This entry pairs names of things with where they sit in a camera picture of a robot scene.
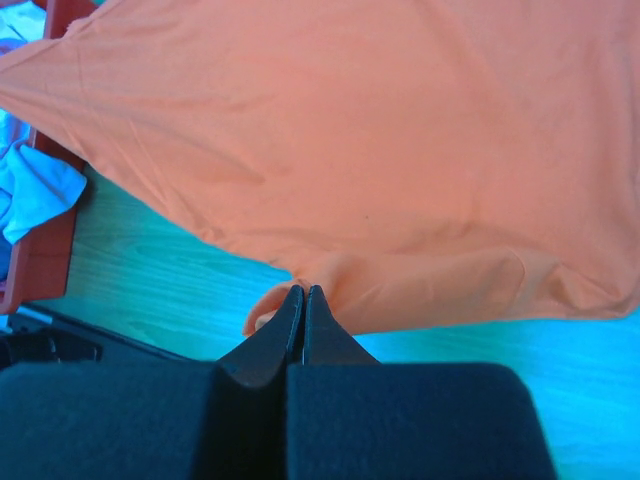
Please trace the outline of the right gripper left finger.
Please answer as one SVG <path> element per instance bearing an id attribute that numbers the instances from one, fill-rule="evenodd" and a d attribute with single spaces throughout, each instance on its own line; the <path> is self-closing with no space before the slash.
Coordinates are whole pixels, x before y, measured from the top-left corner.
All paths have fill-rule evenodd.
<path id="1" fill-rule="evenodd" d="M 304 292 L 215 362 L 20 363 L 1 374 L 5 479 L 281 479 Z"/>

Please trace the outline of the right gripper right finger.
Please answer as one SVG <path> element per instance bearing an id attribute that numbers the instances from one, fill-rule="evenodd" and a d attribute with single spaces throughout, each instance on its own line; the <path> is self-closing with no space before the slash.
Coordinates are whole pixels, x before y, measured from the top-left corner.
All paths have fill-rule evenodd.
<path id="1" fill-rule="evenodd" d="M 290 479 L 553 479 L 529 389 L 483 362 L 385 364 L 306 300 L 286 381 Z"/>

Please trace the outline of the orange t shirt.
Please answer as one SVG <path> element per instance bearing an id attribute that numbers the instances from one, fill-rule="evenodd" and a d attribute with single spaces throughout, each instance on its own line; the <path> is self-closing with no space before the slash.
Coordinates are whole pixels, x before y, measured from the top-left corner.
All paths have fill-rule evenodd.
<path id="1" fill-rule="evenodd" d="M 108 1 L 1 106 L 353 334 L 639 305 L 635 1 Z"/>

